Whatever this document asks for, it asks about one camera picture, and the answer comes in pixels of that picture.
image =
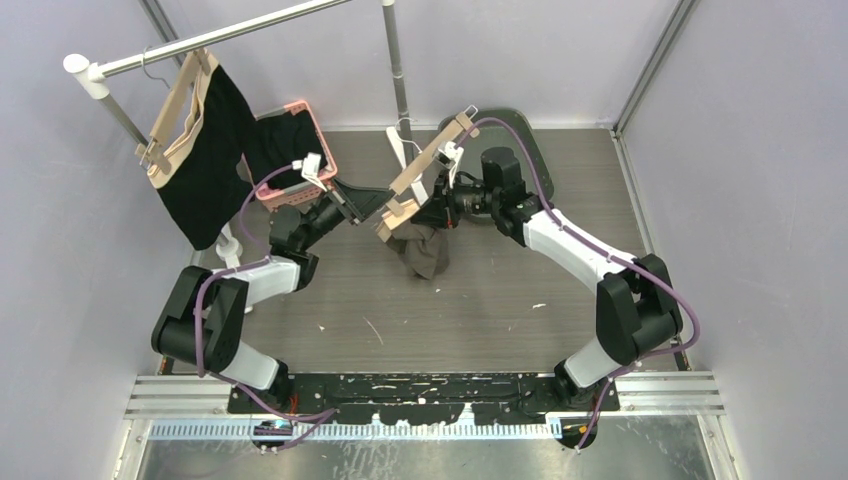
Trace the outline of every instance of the white wall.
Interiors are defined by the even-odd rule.
[[[848,4],[700,2],[625,140],[749,478],[844,478]]]
[[[185,37],[301,0],[162,0]],[[536,125],[611,124],[676,0],[396,4],[412,116],[511,106]],[[254,111],[305,98],[328,127],[386,125],[397,110],[379,0],[353,2],[213,47]]]
[[[109,60],[160,41],[134,1],[11,2],[0,23],[0,478],[107,478],[190,247],[126,134],[62,59]],[[140,71],[109,83],[149,128],[164,87]]]

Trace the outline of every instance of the black garment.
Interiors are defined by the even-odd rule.
[[[258,129],[264,155],[246,156],[250,175],[259,182],[274,170],[306,158],[310,153],[321,155],[321,168],[327,166],[327,155],[318,138],[312,115],[304,110],[296,115],[289,112],[259,120]],[[289,170],[268,181],[272,188],[284,190],[302,183],[299,170]]]
[[[203,126],[191,152],[157,190],[195,250],[215,243],[250,193],[251,185],[236,173],[242,152],[260,161],[265,156],[256,119],[221,66],[212,72],[203,105]]]

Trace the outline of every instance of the pink laundry basket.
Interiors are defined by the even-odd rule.
[[[321,128],[318,126],[318,120],[315,119],[315,114],[312,113],[312,109],[309,108],[309,104],[305,100],[298,100],[283,108],[285,111],[291,112],[292,115],[297,115],[306,110],[309,112],[309,116],[312,117],[312,123],[315,124],[315,133],[318,134],[318,140],[321,141],[321,147],[324,148],[324,154],[327,157],[327,165],[318,172],[318,180],[330,189],[332,185],[330,180],[336,176],[338,168],[336,168],[336,162],[333,160],[333,155],[327,146],[327,141],[324,139],[324,134],[321,133]],[[318,198],[322,193],[323,190],[304,180],[302,183],[288,187],[285,190],[277,190],[269,187],[267,184],[263,185],[256,191],[256,198],[262,202],[262,205],[265,205],[265,208],[274,211],[280,205],[298,205]]]

